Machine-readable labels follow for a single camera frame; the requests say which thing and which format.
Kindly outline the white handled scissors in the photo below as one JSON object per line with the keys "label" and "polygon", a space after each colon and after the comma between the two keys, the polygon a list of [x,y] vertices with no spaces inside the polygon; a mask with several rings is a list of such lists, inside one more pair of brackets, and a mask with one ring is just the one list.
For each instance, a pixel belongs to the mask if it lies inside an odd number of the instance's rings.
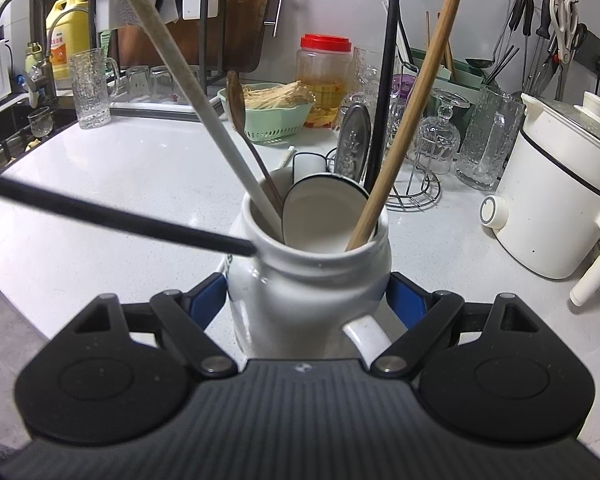
{"label": "white handled scissors", "polygon": [[577,0],[550,0],[550,22],[557,41],[558,60],[566,65],[572,58],[572,46],[579,25]]}

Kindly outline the silver metal spoon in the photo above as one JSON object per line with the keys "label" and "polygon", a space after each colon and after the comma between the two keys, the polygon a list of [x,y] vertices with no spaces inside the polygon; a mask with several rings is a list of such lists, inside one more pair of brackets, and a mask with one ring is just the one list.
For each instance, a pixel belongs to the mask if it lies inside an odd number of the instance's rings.
{"label": "silver metal spoon", "polygon": [[370,147],[370,113],[361,103],[349,106],[340,126],[334,173],[360,182]]}

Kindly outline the green plastic basket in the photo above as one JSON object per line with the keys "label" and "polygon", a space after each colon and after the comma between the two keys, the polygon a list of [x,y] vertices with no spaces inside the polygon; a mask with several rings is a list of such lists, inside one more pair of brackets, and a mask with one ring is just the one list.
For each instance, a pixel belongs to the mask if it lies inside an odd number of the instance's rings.
{"label": "green plastic basket", "polygon": [[[242,84],[255,89],[271,88],[278,82],[257,82]],[[250,110],[246,107],[245,130],[253,143],[271,144],[292,136],[304,125],[313,104],[299,105],[293,108],[270,108],[269,110]]]}

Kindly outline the white electric cooking pot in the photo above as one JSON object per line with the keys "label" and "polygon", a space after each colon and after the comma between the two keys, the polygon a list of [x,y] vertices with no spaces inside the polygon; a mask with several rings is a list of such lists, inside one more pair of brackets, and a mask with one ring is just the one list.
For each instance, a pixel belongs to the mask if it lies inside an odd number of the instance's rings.
{"label": "white electric cooking pot", "polygon": [[[520,128],[480,221],[535,274],[569,278],[600,240],[600,97],[580,105],[524,94]],[[600,253],[570,290],[583,306],[600,288]]]}

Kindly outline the black dish drying rack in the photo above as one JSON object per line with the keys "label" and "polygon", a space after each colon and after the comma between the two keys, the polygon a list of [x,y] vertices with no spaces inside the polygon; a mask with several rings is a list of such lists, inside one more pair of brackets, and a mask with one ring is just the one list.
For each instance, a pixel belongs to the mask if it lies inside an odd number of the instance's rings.
{"label": "black dish drying rack", "polygon": [[[215,114],[222,114],[216,85],[225,76],[224,40],[227,0],[151,0],[174,41],[206,92]],[[146,36],[128,0],[88,0],[90,38],[101,47],[102,33],[110,32],[105,50],[122,68],[127,86],[112,102],[117,116],[189,120],[198,116],[169,75]]]}

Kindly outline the red lid plastic jar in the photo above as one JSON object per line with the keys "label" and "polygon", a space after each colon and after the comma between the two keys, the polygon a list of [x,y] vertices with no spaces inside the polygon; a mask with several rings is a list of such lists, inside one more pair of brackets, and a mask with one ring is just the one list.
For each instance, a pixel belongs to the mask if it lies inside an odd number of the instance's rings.
{"label": "red lid plastic jar", "polygon": [[314,95],[314,104],[304,125],[330,128],[347,94],[352,44],[339,36],[304,34],[296,56],[296,78]]}

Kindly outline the yellow oil bottle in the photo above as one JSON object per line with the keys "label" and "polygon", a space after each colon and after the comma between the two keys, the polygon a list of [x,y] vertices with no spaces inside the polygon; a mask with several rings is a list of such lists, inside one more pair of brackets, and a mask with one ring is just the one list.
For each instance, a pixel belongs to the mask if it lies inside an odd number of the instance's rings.
{"label": "yellow oil bottle", "polygon": [[90,47],[87,0],[56,0],[47,14],[46,32],[54,78],[69,79],[70,56]]}

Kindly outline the copper brown spoon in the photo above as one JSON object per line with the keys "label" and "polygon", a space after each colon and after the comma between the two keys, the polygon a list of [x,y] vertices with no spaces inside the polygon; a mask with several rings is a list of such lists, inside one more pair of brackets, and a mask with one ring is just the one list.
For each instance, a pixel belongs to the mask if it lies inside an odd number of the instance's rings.
{"label": "copper brown spoon", "polygon": [[242,84],[238,73],[234,70],[230,70],[226,75],[225,94],[228,106],[230,107],[230,116],[232,116],[232,122],[237,133],[240,135],[247,145],[248,150],[256,161],[258,167],[262,172],[262,176],[265,180],[266,194],[271,200],[274,209],[278,214],[283,212],[283,200],[279,195],[278,189],[266,168],[265,163],[257,151],[254,144],[248,138],[245,126],[246,126],[246,104],[244,92],[242,91]]}

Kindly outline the tall textured glass mug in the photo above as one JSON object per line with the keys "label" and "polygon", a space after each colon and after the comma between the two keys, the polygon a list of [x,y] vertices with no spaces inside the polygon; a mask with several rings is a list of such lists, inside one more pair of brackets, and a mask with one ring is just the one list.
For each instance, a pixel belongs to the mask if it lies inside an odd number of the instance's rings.
{"label": "tall textured glass mug", "polygon": [[118,63],[103,48],[95,48],[74,54],[69,67],[79,127],[94,129],[108,124],[111,97],[120,90]]}

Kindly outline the wooden cutting board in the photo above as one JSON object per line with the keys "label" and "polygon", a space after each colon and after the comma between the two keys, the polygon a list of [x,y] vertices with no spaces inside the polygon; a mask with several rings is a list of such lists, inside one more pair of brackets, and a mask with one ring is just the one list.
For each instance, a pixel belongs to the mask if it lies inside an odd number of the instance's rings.
{"label": "wooden cutting board", "polygon": [[[206,63],[241,73],[253,72],[260,63],[264,19],[270,0],[227,0],[226,20],[207,22]],[[160,65],[158,52],[140,26],[126,25],[118,30],[119,60],[124,67]]]}

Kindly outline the white ceramic soup spoon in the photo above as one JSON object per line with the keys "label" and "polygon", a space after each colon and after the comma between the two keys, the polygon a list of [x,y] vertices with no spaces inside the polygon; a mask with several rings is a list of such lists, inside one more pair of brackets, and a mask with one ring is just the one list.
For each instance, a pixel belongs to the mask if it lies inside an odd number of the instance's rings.
{"label": "white ceramic soup spoon", "polygon": [[358,182],[328,170],[324,155],[294,154],[283,201],[284,243],[302,252],[344,252],[367,199]]}

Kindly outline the white ceramic jar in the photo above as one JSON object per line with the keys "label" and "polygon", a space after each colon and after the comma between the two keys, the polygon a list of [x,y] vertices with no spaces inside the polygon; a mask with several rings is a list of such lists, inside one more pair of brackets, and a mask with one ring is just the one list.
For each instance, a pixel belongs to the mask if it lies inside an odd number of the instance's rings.
{"label": "white ceramic jar", "polygon": [[[286,196],[291,169],[273,172]],[[392,255],[388,214],[356,249],[302,252],[271,233],[249,197],[232,226],[257,248],[225,260],[228,302],[238,346],[248,358],[315,360],[359,356],[371,363],[390,344],[375,314],[388,285]]]}

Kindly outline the black chopstick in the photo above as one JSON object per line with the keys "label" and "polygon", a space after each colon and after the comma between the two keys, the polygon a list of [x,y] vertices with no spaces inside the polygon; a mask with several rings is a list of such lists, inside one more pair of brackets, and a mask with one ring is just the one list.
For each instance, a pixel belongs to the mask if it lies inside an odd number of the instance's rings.
{"label": "black chopstick", "polygon": [[384,156],[385,132],[389,111],[394,57],[396,56],[396,33],[398,32],[399,15],[400,0],[388,0],[378,98],[364,180],[364,188],[369,193],[372,192],[372,188],[379,176],[382,156]]}

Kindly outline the upside down glass goblet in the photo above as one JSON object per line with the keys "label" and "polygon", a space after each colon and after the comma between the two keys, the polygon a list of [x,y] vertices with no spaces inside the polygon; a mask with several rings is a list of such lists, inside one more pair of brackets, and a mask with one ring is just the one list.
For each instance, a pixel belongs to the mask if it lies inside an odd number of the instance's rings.
{"label": "upside down glass goblet", "polygon": [[415,141],[415,162],[423,170],[447,174],[460,147],[460,130],[451,122],[456,108],[466,110],[470,103],[453,92],[434,89],[437,114],[422,118]]}

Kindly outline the green utensil holder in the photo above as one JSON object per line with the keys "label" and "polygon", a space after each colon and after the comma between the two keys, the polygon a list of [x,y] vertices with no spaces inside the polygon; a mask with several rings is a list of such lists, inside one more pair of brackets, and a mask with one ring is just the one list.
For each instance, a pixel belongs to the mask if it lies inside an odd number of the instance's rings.
{"label": "green utensil holder", "polygon": [[454,70],[448,70],[444,65],[439,67],[434,88],[461,96],[470,105],[476,105],[483,81],[481,70],[474,70],[464,62],[455,61]]}

